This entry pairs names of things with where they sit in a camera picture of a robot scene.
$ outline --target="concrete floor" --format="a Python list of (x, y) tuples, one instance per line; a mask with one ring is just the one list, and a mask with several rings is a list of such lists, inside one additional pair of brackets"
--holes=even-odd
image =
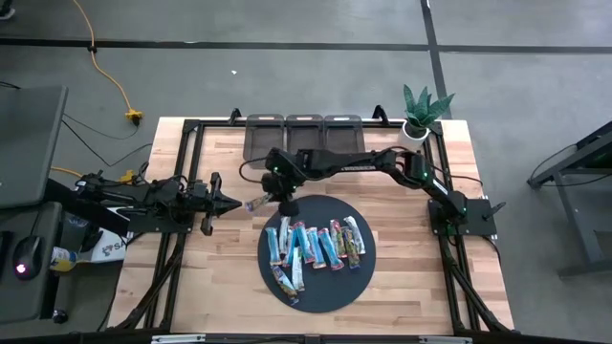
[[(424, 44), (419, 1), (82, 0), (106, 39), (229, 42)], [(611, 46), (605, 0), (430, 0), (440, 44)], [(17, 0), (0, 36), (87, 38), (69, 0)], [(128, 135), (120, 94), (92, 68), (82, 48), (0, 46), (0, 80), (23, 87), (63, 84), (66, 112), (99, 130)], [(554, 188), (525, 180), (559, 148), (610, 120), (609, 54), (442, 54), (454, 118), (469, 121), (478, 166), (496, 215), (502, 268), (514, 323), (524, 333), (612, 341), (612, 276), (561, 281), (557, 269), (583, 261)], [(435, 89), (427, 52), (100, 49), (98, 63), (145, 112), (139, 133), (113, 141), (75, 128), (108, 161), (153, 140), (162, 116), (321, 113), (371, 116), (382, 104), (403, 115), (402, 85)], [(145, 149), (113, 168), (116, 178), (148, 157)], [(62, 129), (54, 165), (80, 172), (104, 166)], [(56, 175), (72, 184), (70, 176)], [(602, 183), (598, 187), (612, 186)], [(75, 235), (65, 241), (77, 243)], [(0, 336), (94, 331), (119, 265), (83, 268), (62, 281), (58, 302), (71, 320), (0, 328)]]

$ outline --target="wooden table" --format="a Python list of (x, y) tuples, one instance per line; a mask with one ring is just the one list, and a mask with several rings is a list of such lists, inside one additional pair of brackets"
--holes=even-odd
[[(147, 179), (174, 172), (184, 118), (161, 118)], [(442, 121), (451, 173), (478, 178), (468, 125)], [(397, 129), (364, 129), (365, 148), (396, 143)], [(218, 171), (222, 192), (243, 202), (263, 195), (261, 185), (243, 181), (244, 128), (207, 128), (198, 178), (207, 182)], [(187, 174), (194, 136), (187, 148)], [(257, 178), (261, 171), (245, 169)], [(482, 195), (478, 183), (454, 179), (468, 197)], [(376, 270), (363, 294), (335, 312), (310, 314), (279, 302), (264, 284), (256, 260), (260, 230), (275, 204), (255, 216), (239, 208), (213, 222), (214, 233), (188, 235), (172, 323), (174, 333), (343, 333), (449, 334), (448, 301), (437, 239), (430, 233), (428, 195), (395, 184), (383, 173), (346, 173), (306, 183), (297, 196), (326, 194), (356, 208), (370, 225), (377, 245)], [(109, 326), (121, 322), (148, 289), (155, 268), (159, 234), (145, 234), (127, 251)], [(512, 316), (502, 273), (489, 243), (466, 237), (472, 282), (500, 321), (511, 328)], [(465, 297), (458, 292), (462, 320), (468, 325)], [(161, 293), (158, 321), (164, 305)]]

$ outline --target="granola bar wrapper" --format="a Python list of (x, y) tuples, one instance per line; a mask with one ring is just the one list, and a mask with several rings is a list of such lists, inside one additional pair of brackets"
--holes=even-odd
[(310, 227), (306, 229), (306, 234), (308, 235), (308, 241), (310, 242), (310, 245), (313, 248), (313, 252), (315, 253), (315, 261), (313, 263), (313, 268), (322, 269), (327, 267), (327, 263), (325, 263), (325, 257), (323, 256), (323, 251), (321, 250), (321, 245), (318, 244), (317, 228)]
[(291, 239), (289, 242), (289, 251), (287, 253), (287, 255), (285, 255), (285, 259), (283, 259), (283, 267), (288, 268), (292, 265), (292, 262), (294, 261), (295, 257), (294, 257), (294, 247), (295, 247), (295, 243), (297, 242), (297, 230), (293, 230), (291, 231)]
[(287, 297), (289, 297), (289, 300), (291, 300), (291, 305), (299, 302), (299, 299), (297, 298), (297, 290), (295, 290), (294, 285), (291, 283), (285, 272), (283, 272), (283, 270), (278, 266), (272, 266), (272, 274), (274, 275), (274, 279), (276, 280), (276, 283), (278, 283), (278, 286), (280, 286), (283, 292), (287, 294)]
[(299, 247), (294, 247), (294, 263), (291, 266), (291, 283), (297, 291), (306, 290), (302, 277), (302, 251)]
[(329, 264), (332, 270), (338, 270), (344, 268), (344, 263), (338, 258), (336, 253), (336, 247), (332, 241), (332, 237), (329, 235), (329, 229), (323, 228), (318, 232), (318, 239), (321, 241), (327, 256), (329, 257)]
[(268, 233), (268, 248), (270, 249), (270, 265), (280, 265), (280, 254), (278, 253), (278, 240), (276, 239), (276, 228), (266, 228)]
[(346, 258), (346, 247), (344, 246), (344, 239), (342, 238), (342, 231), (340, 230), (340, 222), (338, 220), (331, 220), (329, 225), (330, 235), (336, 247), (338, 258)]
[(344, 226), (341, 228), (344, 244), (346, 244), (346, 254), (348, 255), (348, 267), (358, 269), (360, 267), (360, 256), (357, 253), (355, 240), (353, 239), (353, 231), (351, 228)]
[(289, 234), (289, 222), (291, 221), (291, 217), (283, 216), (280, 218), (280, 229), (278, 232), (278, 249), (280, 254), (287, 254), (288, 244), (290, 237), (287, 236)]
[(304, 263), (313, 263), (315, 261), (315, 252), (308, 240), (308, 235), (306, 235), (306, 225), (301, 221), (296, 223), (294, 225), (294, 232), (297, 232), (297, 240), (299, 241), (299, 246), (302, 247)]
[(352, 216), (345, 217), (344, 222), (353, 231), (353, 240), (355, 240), (355, 246), (357, 247), (357, 253), (365, 254), (365, 243), (363, 242), (363, 238), (361, 237), (360, 228), (357, 226), (357, 222), (355, 221), (355, 218), (353, 218)]

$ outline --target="white label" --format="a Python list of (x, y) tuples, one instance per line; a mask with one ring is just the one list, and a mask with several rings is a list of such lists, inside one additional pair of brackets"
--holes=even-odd
[(434, 179), (433, 184), (436, 185), (436, 187), (438, 187), (440, 191), (444, 192), (444, 194), (448, 196), (448, 191), (440, 183), (438, 183), (438, 181)]

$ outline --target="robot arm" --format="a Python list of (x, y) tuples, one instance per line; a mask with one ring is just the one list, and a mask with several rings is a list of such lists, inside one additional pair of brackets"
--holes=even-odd
[(182, 183), (183, 176), (149, 182), (118, 183), (90, 173), (76, 182), (76, 194), (81, 200), (94, 203), (105, 201), (128, 206), (118, 213), (130, 219), (133, 232), (186, 232), (193, 228), (193, 216), (206, 213), (200, 230), (212, 234), (212, 217), (219, 217), (242, 203), (221, 193), (221, 177), (214, 172), (210, 190), (206, 183)]
[(446, 190), (422, 155), (405, 149), (394, 151), (394, 148), (355, 154), (300, 149), (295, 155), (273, 148), (266, 158), (266, 168), (270, 172), (262, 177), (262, 186), (269, 201), (280, 202), (282, 215), (295, 216), (299, 210), (292, 195), (304, 182), (320, 181), (338, 173), (380, 171), (399, 185), (423, 189), (442, 206), (450, 222), (456, 225), (464, 223), (466, 196), (459, 191)]

